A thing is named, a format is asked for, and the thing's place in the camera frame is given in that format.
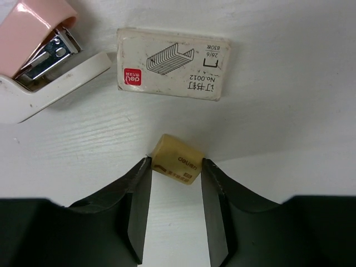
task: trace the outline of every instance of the tan block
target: tan block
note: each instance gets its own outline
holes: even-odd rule
[[[201,172],[204,154],[179,139],[164,134],[152,153],[154,171],[191,185]]]

